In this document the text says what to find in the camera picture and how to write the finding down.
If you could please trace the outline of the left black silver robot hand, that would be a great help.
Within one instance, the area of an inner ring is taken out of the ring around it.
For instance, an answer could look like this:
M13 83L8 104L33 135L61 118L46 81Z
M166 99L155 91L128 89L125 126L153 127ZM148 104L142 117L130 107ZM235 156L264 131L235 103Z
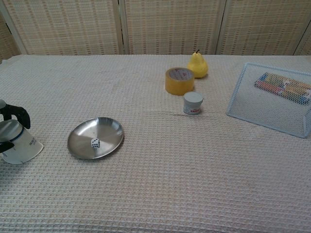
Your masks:
M3 153L14 147L14 142L30 129L30 116L23 107L7 104L0 100L0 114L3 121L0 122L0 152Z

